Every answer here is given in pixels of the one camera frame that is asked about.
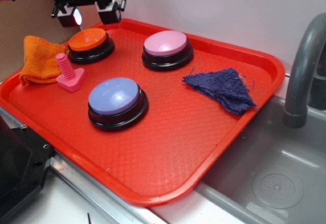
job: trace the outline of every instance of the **orange towel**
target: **orange towel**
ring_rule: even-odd
[[[23,87],[32,82],[53,83],[62,74],[56,60],[60,52],[68,54],[64,45],[53,44],[42,38],[26,36],[24,38],[24,67],[19,75]]]

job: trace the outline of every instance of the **plastic tray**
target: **plastic tray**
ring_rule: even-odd
[[[166,203],[192,190],[282,83],[285,70],[273,56],[187,35],[194,58],[174,71],[153,71],[142,63],[145,39],[161,27],[124,19],[97,25],[114,40],[106,59],[83,67],[87,78],[70,93],[53,83],[23,88],[20,71],[0,85],[0,106],[27,124],[61,154],[124,200],[142,206]],[[243,116],[182,82],[195,73],[235,68],[259,105]],[[96,129],[88,118],[88,96],[113,77],[135,80],[149,99],[149,111],[119,132]]]

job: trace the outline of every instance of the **blue cloth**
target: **blue cloth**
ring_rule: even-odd
[[[196,91],[214,99],[223,107],[236,115],[243,115],[251,107],[256,107],[248,94],[238,72],[233,68],[217,72],[193,74],[183,78],[183,82]]]

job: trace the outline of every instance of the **faucet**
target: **faucet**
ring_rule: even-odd
[[[299,45],[291,70],[283,110],[283,123],[301,128],[308,106],[326,109],[326,13],[309,24]]]

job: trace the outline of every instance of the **gray sink basin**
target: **gray sink basin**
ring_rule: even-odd
[[[291,129],[283,106],[272,97],[196,190],[208,185],[209,198],[245,213],[244,222],[326,223],[326,115],[310,108],[306,126]]]

